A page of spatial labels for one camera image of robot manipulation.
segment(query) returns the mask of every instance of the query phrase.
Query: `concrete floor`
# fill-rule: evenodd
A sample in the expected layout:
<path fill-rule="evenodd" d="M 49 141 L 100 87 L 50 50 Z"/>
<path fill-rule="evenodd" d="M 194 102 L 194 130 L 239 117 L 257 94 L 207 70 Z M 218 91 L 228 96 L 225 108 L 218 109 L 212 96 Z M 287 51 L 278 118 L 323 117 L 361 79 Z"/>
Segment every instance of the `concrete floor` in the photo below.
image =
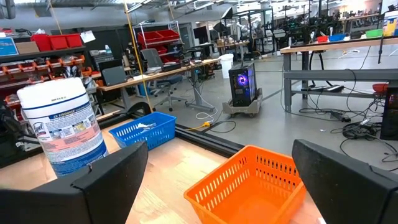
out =
<path fill-rule="evenodd" d="M 341 59 L 338 59 L 343 53 L 342 50 L 331 50 L 323 54 L 325 69 L 359 69 L 363 62 L 363 69 L 367 68 L 398 68 L 398 53 L 391 57 L 388 55 L 398 48 L 398 45 L 387 45 L 383 48 L 382 63 L 377 64 L 378 60 L 378 47 L 371 47 L 369 55 L 365 59 L 369 47 L 362 47 L 359 53 L 353 53 L 345 55 Z M 301 69 L 301 56 L 292 57 L 292 69 Z M 262 108 L 260 113 L 255 118 L 249 116 L 239 115 L 231 119 L 227 114 L 221 114 L 219 121 L 235 121 L 236 128 L 229 133 L 213 133 L 207 132 L 214 136 L 230 140 L 232 142 L 240 143 L 243 145 L 253 144 L 261 146 L 276 152 L 283 154 L 291 154 L 292 144 L 294 139 L 306 139 L 314 142 L 321 146 L 329 149 L 341 152 L 339 145 L 341 141 L 345 140 L 342 134 L 331 134 L 330 131 L 335 128 L 342 128 L 347 123 L 341 123 L 339 121 L 323 121 L 319 119 L 306 118 L 303 116 L 297 116 L 294 114 L 285 113 L 281 107 L 283 99 L 281 98 L 281 86 L 282 86 L 282 61 L 283 57 L 271 56 L 264 59 L 263 62 L 255 62 L 256 66 L 256 77 L 257 86 L 263 90 L 263 95 L 268 97 L 267 100 L 262 102 Z M 317 55 L 314 55 L 313 69 L 320 69 L 320 61 Z M 353 82 L 338 83 L 347 87 L 353 87 Z M 357 82 L 355 89 L 358 91 L 371 91 L 373 83 Z M 326 85 L 325 82 L 318 82 L 317 85 Z M 193 99 L 193 90 L 187 80 L 183 80 L 178 85 L 178 90 L 174 91 L 174 96 L 182 96 L 188 101 Z M 157 111 L 168 113 L 177 117 L 177 123 L 187 127 L 197 127 L 203 124 L 207 119 L 196 119 L 196 115 L 199 112 L 207 112 L 208 114 L 214 114 L 215 119 L 218 117 L 222 110 L 221 103 L 228 101 L 231 98 L 229 87 L 229 80 L 223 79 L 221 71 L 216 72 L 215 79 L 207 80 L 203 84 L 202 97 L 211 105 L 214 105 L 218 113 L 210 113 L 209 111 L 202 111 L 193 108 L 185 107 L 183 102 L 175 102 L 173 105 L 174 110 L 169 112 L 168 103 L 162 106 L 157 106 Z M 165 94 L 155 98 L 150 97 L 150 102 L 154 105 L 159 102 Z M 142 98 L 135 96 L 131 97 L 132 102 L 146 101 Z M 349 107 L 352 110 L 365 110 L 368 104 L 372 102 L 371 99 L 361 98 L 350 98 Z M 307 103 L 314 106 L 310 100 L 305 101 L 301 98 L 301 95 L 295 95 L 292 98 L 292 112 L 299 113 L 299 109 L 308 107 Z M 336 108 L 341 110 L 347 110 L 346 98 L 339 96 L 321 96 L 319 98 L 320 108 Z M 119 108 L 106 105 L 105 112 L 109 113 Z M 316 118 L 329 119 L 327 115 L 317 114 L 306 114 Z M 361 121 L 363 117 L 357 116 L 353 118 L 353 121 Z M 372 121 L 380 121 L 380 118 L 373 118 Z M 233 127 L 231 123 L 225 123 L 217 126 L 215 131 L 227 131 Z M 394 147 L 398 148 L 398 142 L 389 141 Z M 348 141 L 344 145 L 346 152 L 353 157 L 368 162 L 371 165 L 378 166 L 382 169 L 393 169 L 398 167 L 398 162 L 382 163 L 381 159 L 385 157 L 384 153 L 389 152 L 386 147 L 377 141 Z"/>

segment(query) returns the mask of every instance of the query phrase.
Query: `computer case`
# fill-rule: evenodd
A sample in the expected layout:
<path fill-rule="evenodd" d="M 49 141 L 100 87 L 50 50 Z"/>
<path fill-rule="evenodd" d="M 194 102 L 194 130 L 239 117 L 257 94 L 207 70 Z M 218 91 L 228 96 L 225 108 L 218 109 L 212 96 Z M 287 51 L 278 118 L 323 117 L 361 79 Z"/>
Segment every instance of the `computer case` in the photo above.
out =
<path fill-rule="evenodd" d="M 257 98 L 254 63 L 239 64 L 229 70 L 233 106 L 249 106 Z"/>
<path fill-rule="evenodd" d="M 398 82 L 390 82 L 387 87 L 380 138 L 398 140 Z"/>

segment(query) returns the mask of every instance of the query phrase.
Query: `workbench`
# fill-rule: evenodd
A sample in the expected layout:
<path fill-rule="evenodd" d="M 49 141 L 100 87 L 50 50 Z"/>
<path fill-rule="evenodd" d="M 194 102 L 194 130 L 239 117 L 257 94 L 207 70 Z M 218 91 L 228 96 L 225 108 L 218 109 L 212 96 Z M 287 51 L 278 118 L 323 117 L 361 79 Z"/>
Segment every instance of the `workbench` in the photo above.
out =
<path fill-rule="evenodd" d="M 109 130 L 125 122 L 102 130 L 109 153 L 119 150 Z M 183 193 L 225 160 L 178 138 L 149 151 L 144 179 L 126 223 L 200 223 Z M 30 190 L 56 178 L 44 153 L 0 169 L 3 188 Z M 321 215 L 307 194 L 290 224 L 317 224 L 318 217 Z"/>
<path fill-rule="evenodd" d="M 243 53 L 243 47 L 246 46 L 247 44 L 249 44 L 249 41 L 244 41 L 244 42 L 239 42 L 239 43 L 234 43 L 234 44 L 221 44 L 221 45 L 217 45 L 218 49 L 226 49 L 227 47 L 239 47 L 241 49 L 241 60 L 244 60 L 244 53 Z"/>
<path fill-rule="evenodd" d="M 307 98 L 307 94 L 348 96 L 360 98 L 374 98 L 372 94 L 363 93 L 325 93 L 319 91 L 301 91 L 308 88 L 310 80 L 328 80 L 344 82 L 387 82 L 398 80 L 398 69 L 366 69 L 366 70 L 308 70 L 309 51 L 348 49 L 352 47 L 380 46 L 380 39 L 349 40 L 332 42 L 326 44 L 308 44 L 301 47 L 286 47 L 280 52 L 284 55 L 284 88 L 285 88 L 285 110 L 290 112 L 292 96 L 296 93 Z M 398 37 L 384 39 L 384 45 L 398 44 Z M 292 54 L 302 52 L 302 70 L 292 71 Z M 292 80 L 302 80 L 302 88 L 292 90 Z"/>
<path fill-rule="evenodd" d="M 352 29 L 353 29 L 353 21 L 357 20 L 357 19 L 367 19 L 370 17 L 374 17 L 374 16 L 379 16 L 378 14 L 370 14 L 370 15 L 366 15 L 366 16 L 353 16 L 353 17 L 349 17 L 349 18 L 341 18 L 339 19 L 339 21 L 341 21 L 343 23 L 343 32 L 346 32 L 346 27 L 347 27 L 347 22 L 350 23 L 350 27 L 349 27 L 349 32 L 351 33 Z M 371 29 L 377 29 L 377 25 L 373 25 L 373 26 L 368 26 L 369 30 Z"/>
<path fill-rule="evenodd" d="M 194 101 L 194 103 L 187 103 L 186 105 L 187 106 L 196 107 L 196 108 L 199 108 L 199 109 L 206 109 L 206 110 L 213 111 L 214 107 L 209 107 L 209 106 L 202 105 L 202 100 L 201 100 L 201 97 L 199 95 L 199 92 L 200 92 L 200 90 L 198 88 L 199 85 L 197 84 L 198 83 L 197 82 L 198 75 L 194 72 L 194 70 L 195 70 L 195 68 L 202 67 L 204 65 L 208 65 L 208 64 L 211 64 L 211 63 L 216 63 L 216 62 L 219 62 L 219 61 L 220 61 L 219 59 L 207 59 L 207 60 L 202 61 L 202 63 L 200 63 L 200 64 L 191 64 L 191 66 L 189 66 L 189 67 L 182 67 L 182 68 L 179 68 L 179 69 L 176 69 L 176 70 L 172 70 L 172 71 L 168 71 L 168 72 L 156 73 L 156 74 L 148 76 L 148 77 L 146 77 L 144 79 L 138 79 L 138 80 L 131 79 L 131 80 L 127 81 L 127 82 L 120 83 L 120 84 L 117 84 L 117 85 L 99 86 L 99 87 L 97 87 L 97 89 L 101 90 L 101 91 L 110 91 L 110 90 L 120 89 L 121 90 L 122 101 L 123 101 L 123 105 L 124 105 L 124 110 L 122 110 L 120 113 L 125 113 L 131 107 L 131 102 L 130 102 L 129 95 L 127 93 L 126 87 L 136 86 L 138 84 L 141 84 L 141 83 L 143 83 L 143 80 L 145 80 L 145 82 L 149 82 L 151 80 L 165 78 L 165 77 L 170 76 L 170 75 L 175 75 L 175 74 L 178 74 L 178 73 L 191 71 L 191 79 L 192 79 L 192 83 L 194 83 L 193 94 L 195 95 L 195 101 Z"/>

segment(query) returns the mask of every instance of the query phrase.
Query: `blue bowl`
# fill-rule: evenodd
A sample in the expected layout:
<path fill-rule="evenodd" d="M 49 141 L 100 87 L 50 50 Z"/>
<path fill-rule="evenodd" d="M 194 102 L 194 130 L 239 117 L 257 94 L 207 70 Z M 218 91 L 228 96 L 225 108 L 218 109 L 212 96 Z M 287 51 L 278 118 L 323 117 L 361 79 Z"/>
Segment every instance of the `blue bowl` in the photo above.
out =
<path fill-rule="evenodd" d="M 341 41 L 344 40 L 344 37 L 346 37 L 345 34 L 335 34 L 333 36 L 329 36 L 329 41 Z"/>

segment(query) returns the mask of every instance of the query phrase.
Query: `table surface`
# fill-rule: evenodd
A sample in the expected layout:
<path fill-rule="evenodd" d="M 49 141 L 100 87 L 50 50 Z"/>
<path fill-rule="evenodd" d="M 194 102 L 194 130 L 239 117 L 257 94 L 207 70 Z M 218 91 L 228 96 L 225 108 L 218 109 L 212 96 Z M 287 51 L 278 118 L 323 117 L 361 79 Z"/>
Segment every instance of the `table surface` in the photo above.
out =
<path fill-rule="evenodd" d="M 373 16 L 378 16 L 378 14 L 371 14 L 371 15 L 366 15 L 366 16 L 353 16 L 353 17 L 349 17 L 349 18 L 341 18 L 339 19 L 340 21 L 352 21 L 355 19 L 364 19 L 364 18 L 368 18 L 368 17 L 373 17 Z"/>
<path fill-rule="evenodd" d="M 119 150 L 109 130 L 123 123 L 102 130 L 109 153 Z M 126 223 L 200 223 L 183 193 L 225 160 L 178 138 L 151 150 Z M 0 169 L 0 187 L 10 189 L 30 190 L 54 179 L 44 153 Z M 321 215 L 307 194 L 290 224 L 316 224 L 318 217 Z"/>
<path fill-rule="evenodd" d="M 217 45 L 218 48 L 223 48 L 223 47 L 233 47 L 233 46 L 242 46 L 242 45 L 247 45 L 249 44 L 249 41 L 245 41 L 245 42 L 240 42 L 240 43 L 236 43 L 236 44 L 221 44 L 221 45 Z"/>
<path fill-rule="evenodd" d="M 383 45 L 398 44 L 398 37 L 384 39 Z M 281 49 L 282 54 L 296 53 L 296 52 L 308 52 L 311 50 L 333 50 L 333 49 L 348 49 L 352 47 L 369 47 L 379 46 L 380 39 L 369 39 L 363 41 L 342 41 L 341 43 L 329 43 L 318 45 L 318 43 L 307 44 L 302 47 L 286 47 Z"/>
<path fill-rule="evenodd" d="M 216 58 L 216 59 L 206 59 L 206 60 L 202 61 L 201 64 L 198 64 L 198 65 L 192 64 L 192 67 L 182 67 L 182 68 L 179 68 L 179 69 L 176 69 L 176 70 L 172 70 L 172 71 L 168 71 L 168 72 L 160 72 L 160 73 L 157 73 L 155 75 L 151 75 L 150 77 L 145 78 L 144 80 L 145 81 L 151 81 L 153 79 L 163 78 L 163 77 L 166 77 L 166 76 L 169 76 L 169 75 L 174 75 L 176 73 L 185 72 L 185 71 L 190 70 L 191 68 L 194 68 L 194 67 L 200 67 L 200 66 L 203 66 L 203 65 L 208 65 L 210 63 L 215 63 L 215 62 L 218 62 L 218 61 L 220 61 L 218 58 Z M 131 86 L 131 85 L 137 85 L 137 84 L 140 84 L 140 83 L 142 83 L 142 79 L 140 79 L 140 80 L 131 80 L 131 81 L 127 81 L 125 83 L 120 83 L 120 84 L 112 85 L 112 86 L 99 86 L 99 87 L 97 87 L 97 89 L 102 90 L 102 91 L 110 91 L 110 90 L 115 90 L 115 89 L 122 88 L 122 87 L 127 87 L 127 86 Z"/>

